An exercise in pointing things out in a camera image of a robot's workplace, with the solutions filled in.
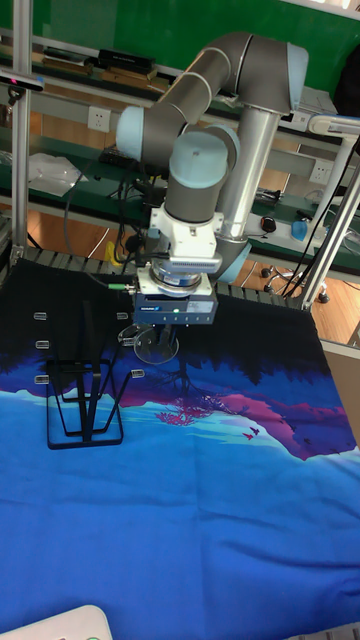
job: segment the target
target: metal pole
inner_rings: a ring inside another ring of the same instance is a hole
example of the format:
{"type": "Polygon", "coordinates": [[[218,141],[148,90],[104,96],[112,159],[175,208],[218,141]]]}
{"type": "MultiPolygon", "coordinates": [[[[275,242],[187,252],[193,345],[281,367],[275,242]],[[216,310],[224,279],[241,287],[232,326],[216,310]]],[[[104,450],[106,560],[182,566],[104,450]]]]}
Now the metal pole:
{"type": "Polygon", "coordinates": [[[280,115],[245,106],[238,128],[240,157],[220,191],[218,211],[224,214],[221,235],[240,238],[256,195],[278,128],[280,115]]]}
{"type": "MultiPolygon", "coordinates": [[[[33,0],[13,0],[13,69],[31,74],[33,0]]],[[[13,106],[12,223],[10,264],[25,255],[27,246],[30,91],[13,106]]]]}
{"type": "Polygon", "coordinates": [[[327,183],[324,189],[321,202],[315,211],[315,215],[313,217],[313,223],[319,220],[325,208],[327,207],[329,200],[332,199],[332,196],[336,191],[337,184],[343,174],[344,167],[349,159],[349,156],[352,152],[352,148],[355,142],[356,142],[356,136],[342,139],[341,147],[336,155],[334,166],[330,174],[329,182],[327,183]]]}
{"type": "Polygon", "coordinates": [[[360,202],[360,164],[355,169],[330,231],[322,244],[301,295],[301,308],[309,309],[339,250],[360,202]]]}

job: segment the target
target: transparent plastic disc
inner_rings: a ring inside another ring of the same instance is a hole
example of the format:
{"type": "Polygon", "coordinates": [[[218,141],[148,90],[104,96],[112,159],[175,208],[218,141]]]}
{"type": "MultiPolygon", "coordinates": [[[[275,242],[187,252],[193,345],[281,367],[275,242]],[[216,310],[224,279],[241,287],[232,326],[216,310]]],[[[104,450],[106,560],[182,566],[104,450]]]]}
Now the transparent plastic disc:
{"type": "Polygon", "coordinates": [[[137,336],[134,351],[140,360],[148,364],[164,364],[176,356],[179,350],[177,338],[169,344],[167,340],[160,341],[155,329],[150,328],[137,336]]]}

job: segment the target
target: wire frame stand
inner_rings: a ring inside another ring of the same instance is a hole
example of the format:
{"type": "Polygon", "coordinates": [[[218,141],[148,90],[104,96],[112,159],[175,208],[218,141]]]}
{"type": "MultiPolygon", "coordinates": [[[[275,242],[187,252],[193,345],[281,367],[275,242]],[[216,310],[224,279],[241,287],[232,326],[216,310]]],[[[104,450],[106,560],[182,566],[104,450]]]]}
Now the wire frame stand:
{"type": "Polygon", "coordinates": [[[73,359],[59,359],[56,336],[51,331],[51,323],[50,333],[53,358],[47,361],[46,377],[43,380],[47,384],[48,447],[50,449],[73,449],[121,444],[124,438],[124,429],[119,403],[129,380],[143,377],[144,371],[142,369],[129,371],[120,390],[116,392],[113,369],[122,344],[119,342],[111,360],[102,357],[106,340],[102,348],[98,350],[91,306],[88,301],[82,303],[76,353],[73,359]],[[69,394],[65,394],[64,389],[74,378],[76,388],[73,389],[71,397],[69,397],[69,394]],[[96,427],[96,423],[99,422],[97,414],[99,409],[102,409],[99,407],[99,402],[104,397],[108,383],[111,385],[114,404],[105,421],[102,421],[102,423],[105,422],[104,426],[96,427]],[[55,399],[55,407],[51,405],[52,399],[55,399]]]}

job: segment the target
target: robotic arm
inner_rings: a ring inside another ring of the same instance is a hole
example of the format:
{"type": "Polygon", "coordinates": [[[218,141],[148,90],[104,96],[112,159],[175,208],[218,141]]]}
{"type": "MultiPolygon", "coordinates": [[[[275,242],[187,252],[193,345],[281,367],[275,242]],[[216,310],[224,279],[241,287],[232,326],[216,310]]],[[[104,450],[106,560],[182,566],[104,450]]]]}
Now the robotic arm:
{"type": "Polygon", "coordinates": [[[300,47],[231,33],[202,49],[151,109],[128,107],[119,119],[116,142],[124,155],[169,167],[165,202],[150,221],[169,259],[138,270],[134,321],[166,327],[173,345],[169,327],[214,319],[207,274],[217,279],[233,268],[236,276],[272,141],[281,116],[299,104],[307,62],[300,47]],[[196,126],[220,89],[243,105],[237,135],[222,125],[196,126]]]}

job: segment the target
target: black cable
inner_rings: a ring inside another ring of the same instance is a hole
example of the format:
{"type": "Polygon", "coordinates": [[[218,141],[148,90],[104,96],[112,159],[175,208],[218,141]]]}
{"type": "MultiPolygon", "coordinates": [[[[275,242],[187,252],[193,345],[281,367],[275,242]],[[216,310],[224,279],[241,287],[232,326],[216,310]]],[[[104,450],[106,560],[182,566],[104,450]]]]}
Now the black cable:
{"type": "Polygon", "coordinates": [[[42,251],[42,248],[40,247],[40,245],[36,242],[36,240],[34,240],[34,238],[32,237],[32,235],[30,235],[29,232],[28,233],[28,238],[30,240],[30,242],[34,245],[35,249],[40,249],[40,251],[42,251]]]}
{"type": "Polygon", "coordinates": [[[343,280],[344,284],[347,284],[348,287],[351,287],[352,289],[355,289],[355,291],[360,291],[360,287],[355,287],[354,284],[351,284],[351,282],[346,282],[346,280],[343,280]]]}
{"type": "Polygon", "coordinates": [[[121,178],[121,180],[119,182],[119,186],[118,186],[119,230],[118,230],[118,234],[117,234],[117,237],[116,237],[116,240],[115,240],[115,246],[114,246],[114,260],[118,264],[122,264],[122,260],[120,260],[119,257],[118,257],[119,245],[121,246],[121,248],[123,250],[123,253],[125,251],[124,245],[122,243],[122,240],[123,240],[124,235],[125,235],[124,209],[125,209],[128,189],[125,188],[125,191],[124,191],[124,187],[125,187],[125,184],[127,183],[127,180],[129,178],[131,172],[134,170],[136,164],[137,164],[136,160],[133,160],[133,162],[130,163],[130,165],[128,166],[128,168],[124,172],[124,174],[123,174],[123,176],[122,176],[122,178],[121,178]]]}
{"type": "Polygon", "coordinates": [[[168,260],[170,258],[170,254],[166,252],[154,252],[154,253],[139,253],[137,252],[132,258],[129,258],[129,262],[134,262],[134,260],[138,260],[139,262],[144,262],[150,260],[151,258],[158,258],[159,260],[168,260]]]}
{"type": "MultiPolygon", "coordinates": [[[[68,195],[68,199],[66,202],[66,206],[65,206],[65,211],[64,211],[64,238],[65,238],[65,242],[66,242],[66,246],[68,248],[68,251],[70,253],[71,259],[74,260],[79,267],[82,269],[82,262],[81,260],[79,260],[79,258],[74,254],[74,250],[71,246],[70,243],[70,239],[68,236],[68,231],[67,231],[67,221],[68,221],[68,216],[69,216],[69,209],[70,209],[70,204],[71,201],[73,199],[75,190],[77,185],[79,184],[81,178],[83,177],[83,175],[85,174],[85,172],[91,167],[91,165],[95,162],[95,160],[90,160],[90,162],[87,163],[85,169],[82,170],[82,172],[79,174],[75,184],[72,186],[72,188],[69,191],[69,195],[68,195]]],[[[91,278],[91,280],[94,280],[97,284],[100,284],[102,287],[105,287],[106,289],[108,288],[107,284],[105,284],[105,282],[102,282],[101,280],[99,280],[98,278],[96,278],[95,276],[92,275],[92,273],[89,273],[88,271],[84,271],[84,273],[86,273],[87,276],[89,276],[89,278],[91,278]]]]}
{"type": "Polygon", "coordinates": [[[123,264],[123,268],[121,270],[121,275],[122,276],[124,275],[124,273],[126,271],[126,267],[128,266],[128,264],[129,264],[129,262],[131,260],[131,256],[132,256],[132,253],[128,253],[128,255],[126,256],[126,260],[125,260],[125,262],[123,264]]]}
{"type": "MultiPolygon", "coordinates": [[[[338,180],[338,183],[337,183],[337,185],[336,185],[336,188],[334,189],[334,193],[336,193],[337,189],[339,188],[339,186],[340,186],[340,184],[341,184],[341,181],[342,181],[342,179],[343,179],[343,177],[344,177],[344,175],[345,175],[345,171],[346,171],[346,169],[348,168],[348,166],[349,166],[349,164],[350,164],[351,157],[352,157],[352,155],[353,155],[353,152],[354,152],[354,150],[355,150],[355,147],[356,147],[356,146],[357,146],[357,144],[358,144],[358,141],[359,141],[359,138],[357,138],[357,140],[356,140],[355,144],[353,145],[353,147],[352,147],[352,149],[351,149],[351,151],[350,151],[350,153],[349,153],[349,157],[348,157],[348,159],[347,159],[347,161],[346,161],[346,163],[345,163],[344,169],[343,169],[342,174],[341,174],[341,176],[340,176],[340,178],[339,178],[339,180],[338,180]]],[[[308,274],[308,273],[309,273],[309,271],[310,271],[310,268],[312,267],[312,265],[313,265],[313,264],[314,264],[314,262],[315,262],[316,254],[314,254],[314,257],[311,259],[310,263],[308,264],[308,266],[307,266],[307,267],[306,267],[306,269],[304,270],[304,272],[303,272],[302,276],[299,278],[299,280],[298,280],[298,282],[296,283],[296,285],[291,289],[291,291],[287,291],[287,290],[288,290],[288,288],[289,288],[289,286],[290,286],[290,284],[292,284],[292,283],[293,283],[294,278],[295,278],[295,277],[296,277],[296,275],[298,274],[298,271],[299,271],[299,269],[300,269],[300,267],[301,267],[301,265],[302,265],[302,262],[303,262],[303,260],[304,260],[304,257],[306,256],[307,251],[308,251],[308,249],[309,249],[309,246],[310,246],[310,244],[311,244],[311,242],[312,242],[312,239],[313,239],[313,237],[314,237],[314,235],[315,235],[315,233],[316,233],[316,231],[317,231],[317,228],[318,228],[318,226],[319,226],[320,222],[321,222],[321,221],[324,219],[324,217],[326,216],[326,214],[327,214],[327,212],[328,212],[328,209],[329,209],[329,207],[330,207],[330,205],[331,205],[331,202],[332,202],[333,197],[334,197],[334,195],[332,194],[332,195],[330,196],[330,198],[329,198],[328,203],[326,204],[326,206],[325,206],[325,208],[324,208],[324,211],[322,212],[322,214],[321,214],[320,218],[317,220],[317,222],[316,222],[316,224],[315,224],[315,226],[314,226],[314,228],[313,228],[313,230],[312,230],[312,233],[311,233],[310,238],[309,238],[309,240],[308,240],[308,243],[307,243],[307,245],[306,245],[306,247],[305,247],[305,250],[304,250],[304,252],[303,252],[303,254],[302,254],[302,256],[301,256],[301,258],[300,258],[300,260],[299,260],[299,262],[298,262],[298,264],[297,264],[297,266],[296,266],[296,268],[295,268],[295,271],[294,271],[294,273],[293,273],[292,277],[290,278],[289,282],[287,283],[287,285],[286,285],[286,287],[285,287],[285,289],[284,289],[284,291],[283,291],[283,293],[282,293],[283,298],[291,297],[291,296],[292,296],[292,294],[294,293],[295,289],[297,289],[297,287],[299,287],[299,286],[303,283],[304,279],[306,278],[307,274],[308,274]]]]}

